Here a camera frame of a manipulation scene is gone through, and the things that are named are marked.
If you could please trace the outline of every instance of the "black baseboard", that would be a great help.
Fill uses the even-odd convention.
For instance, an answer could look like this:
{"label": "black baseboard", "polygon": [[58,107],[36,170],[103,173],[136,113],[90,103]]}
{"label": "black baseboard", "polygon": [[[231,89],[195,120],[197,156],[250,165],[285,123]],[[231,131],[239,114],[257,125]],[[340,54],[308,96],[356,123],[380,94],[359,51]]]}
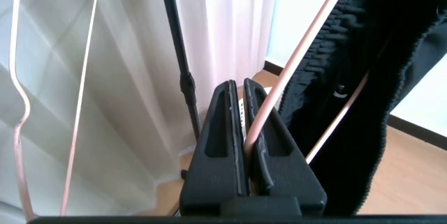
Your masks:
{"label": "black baseboard", "polygon": [[443,135],[417,126],[393,115],[390,115],[388,125],[404,133],[410,134],[413,137],[417,137],[418,139],[429,144],[433,144],[436,147],[447,150],[447,137],[444,137]]}
{"label": "black baseboard", "polygon": [[281,72],[282,72],[282,67],[279,67],[278,65],[276,65],[276,64],[272,64],[272,63],[270,63],[269,61],[265,61],[264,62],[264,70],[265,71],[268,71],[268,72],[270,72],[270,73],[273,73],[273,74],[275,74],[275,75],[279,75],[279,74],[281,74]]}

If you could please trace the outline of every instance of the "black pole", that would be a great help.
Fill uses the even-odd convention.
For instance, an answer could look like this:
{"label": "black pole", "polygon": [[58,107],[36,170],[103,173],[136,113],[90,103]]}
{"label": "black pole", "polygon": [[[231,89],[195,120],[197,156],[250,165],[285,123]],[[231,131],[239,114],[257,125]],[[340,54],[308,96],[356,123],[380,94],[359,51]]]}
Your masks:
{"label": "black pole", "polygon": [[184,94],[184,99],[189,109],[189,116],[193,124],[194,135],[196,141],[200,135],[200,124],[198,122],[198,113],[196,105],[196,86],[194,79],[189,72],[188,60],[184,51],[182,28],[180,28],[179,14],[177,12],[177,5],[175,0],[164,0],[166,12],[168,14],[170,32],[173,35],[175,52],[177,53],[177,61],[180,68],[180,89]]}

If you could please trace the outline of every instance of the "black cloth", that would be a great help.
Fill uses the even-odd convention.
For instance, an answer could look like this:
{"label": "black cloth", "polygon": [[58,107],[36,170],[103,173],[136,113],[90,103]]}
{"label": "black cloth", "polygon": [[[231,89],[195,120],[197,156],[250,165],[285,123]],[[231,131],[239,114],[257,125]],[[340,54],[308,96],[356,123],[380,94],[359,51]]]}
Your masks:
{"label": "black cloth", "polygon": [[279,113],[304,155],[367,70],[358,99],[311,163],[326,215],[365,201],[390,111],[447,52],[446,0],[339,0],[287,84]]}

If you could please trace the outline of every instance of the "white curtain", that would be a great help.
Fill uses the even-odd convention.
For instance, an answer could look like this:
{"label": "white curtain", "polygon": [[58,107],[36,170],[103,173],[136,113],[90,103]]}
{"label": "white curtain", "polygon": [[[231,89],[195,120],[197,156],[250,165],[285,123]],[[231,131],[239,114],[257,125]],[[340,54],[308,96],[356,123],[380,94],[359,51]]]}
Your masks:
{"label": "white curtain", "polygon": [[[17,74],[31,99],[22,130],[36,214],[59,212],[93,0],[22,0]],[[219,83],[257,73],[274,0],[177,0],[200,115]],[[12,0],[0,1],[0,222],[19,218],[13,128],[23,104],[8,73]],[[155,206],[195,140],[163,0],[98,0],[73,168],[70,215]]]}

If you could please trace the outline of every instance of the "wooden floor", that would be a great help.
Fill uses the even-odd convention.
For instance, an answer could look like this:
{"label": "wooden floor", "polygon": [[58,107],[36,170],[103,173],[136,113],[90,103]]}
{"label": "wooden floor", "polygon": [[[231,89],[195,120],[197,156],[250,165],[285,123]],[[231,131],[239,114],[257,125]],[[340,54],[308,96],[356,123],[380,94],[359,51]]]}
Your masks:
{"label": "wooden floor", "polygon": [[[277,76],[264,70],[253,78],[264,87]],[[385,154],[372,189],[359,214],[447,214],[447,151],[388,127]],[[180,159],[183,169],[192,153]],[[164,183],[157,190],[157,208],[142,215],[171,215],[178,208],[183,181]]]}

